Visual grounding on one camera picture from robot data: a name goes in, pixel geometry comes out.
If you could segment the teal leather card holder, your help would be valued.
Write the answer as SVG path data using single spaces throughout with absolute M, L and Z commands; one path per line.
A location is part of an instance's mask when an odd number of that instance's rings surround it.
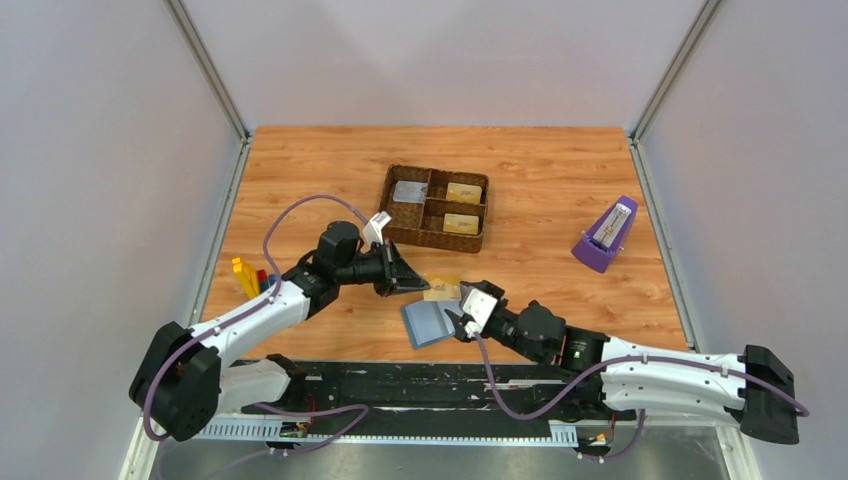
M 400 309 L 413 349 L 421 349 L 454 336 L 455 326 L 447 311 L 460 314 L 460 303 L 456 300 L 420 300 Z

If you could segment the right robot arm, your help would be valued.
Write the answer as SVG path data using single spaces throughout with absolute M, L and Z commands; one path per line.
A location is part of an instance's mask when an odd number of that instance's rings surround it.
M 566 374 L 568 384 L 542 412 L 571 396 L 584 417 L 605 409 L 671 411 L 736 424 L 749 437 L 782 445 L 799 443 L 798 421 L 810 414 L 795 397 L 791 370 L 760 345 L 740 354 L 647 347 L 572 327 L 536 301 L 515 313 L 486 298 L 445 314 L 462 342 L 492 339 Z

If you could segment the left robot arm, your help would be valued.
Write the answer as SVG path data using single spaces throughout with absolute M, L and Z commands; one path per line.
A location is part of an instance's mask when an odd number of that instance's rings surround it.
M 366 245 L 346 221 L 328 225 L 317 246 L 277 282 L 227 314 L 191 328 L 170 322 L 157 330 L 128 396 L 149 425 L 185 441 L 217 414 L 271 402 L 298 411 L 306 386 L 295 365 L 276 354 L 248 364 L 239 359 L 271 335 L 319 313 L 344 285 L 370 284 L 388 297 L 429 289 L 390 239 Z

